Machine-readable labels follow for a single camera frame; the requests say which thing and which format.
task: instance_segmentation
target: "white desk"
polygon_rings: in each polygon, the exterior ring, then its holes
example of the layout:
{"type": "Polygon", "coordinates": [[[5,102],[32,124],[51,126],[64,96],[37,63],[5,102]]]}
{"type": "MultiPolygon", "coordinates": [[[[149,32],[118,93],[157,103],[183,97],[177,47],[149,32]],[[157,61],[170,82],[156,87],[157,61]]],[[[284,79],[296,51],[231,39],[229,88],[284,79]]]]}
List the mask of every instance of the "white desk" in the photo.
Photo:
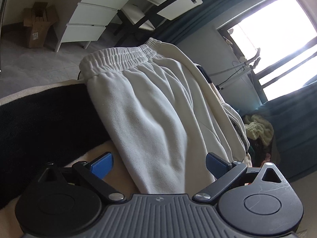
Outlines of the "white desk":
{"type": "MultiPolygon", "coordinates": [[[[55,0],[59,22],[54,25],[58,52],[64,42],[98,40],[108,23],[129,0],[55,0]]],[[[159,5],[166,0],[148,0],[159,5]]]]}

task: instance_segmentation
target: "white furniture leg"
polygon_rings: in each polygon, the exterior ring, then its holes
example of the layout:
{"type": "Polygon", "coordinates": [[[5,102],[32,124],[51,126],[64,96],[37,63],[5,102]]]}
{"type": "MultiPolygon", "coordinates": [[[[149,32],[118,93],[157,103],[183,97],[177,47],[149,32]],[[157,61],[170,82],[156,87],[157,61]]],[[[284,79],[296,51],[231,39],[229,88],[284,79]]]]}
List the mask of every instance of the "white furniture leg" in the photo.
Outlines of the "white furniture leg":
{"type": "Polygon", "coordinates": [[[61,47],[61,42],[57,42],[56,47],[55,47],[55,53],[58,52],[60,47],[61,47]]]}
{"type": "Polygon", "coordinates": [[[86,44],[84,45],[84,49],[87,49],[87,47],[90,45],[91,41],[87,41],[86,44]]]}

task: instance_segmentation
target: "white pants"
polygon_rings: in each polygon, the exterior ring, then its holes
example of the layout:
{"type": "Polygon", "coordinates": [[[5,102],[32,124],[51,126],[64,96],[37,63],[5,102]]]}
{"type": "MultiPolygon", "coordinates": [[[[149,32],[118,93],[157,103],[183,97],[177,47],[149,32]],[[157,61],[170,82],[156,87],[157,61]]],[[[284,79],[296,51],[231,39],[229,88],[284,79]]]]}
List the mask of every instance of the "white pants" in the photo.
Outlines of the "white pants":
{"type": "Polygon", "coordinates": [[[193,195],[203,189],[214,181],[206,169],[208,152],[244,160],[245,140],[219,95],[176,46],[150,39],[140,47],[108,48],[86,56],[79,67],[142,193],[193,195]]]}

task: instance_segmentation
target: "window pane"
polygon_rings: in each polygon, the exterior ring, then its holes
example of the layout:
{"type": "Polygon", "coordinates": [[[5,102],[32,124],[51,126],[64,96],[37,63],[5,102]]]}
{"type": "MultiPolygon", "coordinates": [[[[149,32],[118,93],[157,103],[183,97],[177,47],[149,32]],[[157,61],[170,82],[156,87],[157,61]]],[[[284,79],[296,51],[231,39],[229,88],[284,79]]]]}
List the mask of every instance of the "window pane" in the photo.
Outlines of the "window pane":
{"type": "Polygon", "coordinates": [[[274,79],[275,77],[288,71],[290,68],[301,63],[302,61],[304,61],[305,59],[310,57],[312,54],[314,54],[315,52],[317,52],[317,45],[311,47],[310,49],[307,49],[305,52],[303,52],[299,56],[296,56],[294,59],[290,60],[289,62],[285,63],[281,67],[277,68],[275,71],[272,71],[270,74],[266,75],[262,79],[259,79],[259,83],[261,85],[263,85],[263,84],[269,82],[270,80],[274,79]]]}
{"type": "Polygon", "coordinates": [[[317,75],[317,56],[265,87],[263,91],[267,99],[272,100],[300,89],[315,75],[317,75]]]}
{"type": "Polygon", "coordinates": [[[303,47],[317,32],[296,0],[275,1],[233,27],[231,34],[247,59],[261,48],[258,73],[303,47]]]}

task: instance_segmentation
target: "ribbed waistband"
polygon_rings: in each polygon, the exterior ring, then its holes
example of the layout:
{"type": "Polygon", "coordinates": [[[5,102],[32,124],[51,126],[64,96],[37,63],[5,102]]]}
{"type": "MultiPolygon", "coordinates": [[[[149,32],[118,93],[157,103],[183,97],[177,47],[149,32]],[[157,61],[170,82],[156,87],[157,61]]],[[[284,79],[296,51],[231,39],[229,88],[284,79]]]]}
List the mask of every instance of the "ribbed waistband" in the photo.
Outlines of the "ribbed waistband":
{"type": "Polygon", "coordinates": [[[85,79],[100,73],[121,72],[147,62],[157,54],[161,41],[150,38],[139,47],[106,48],[85,56],[79,68],[85,79]]]}

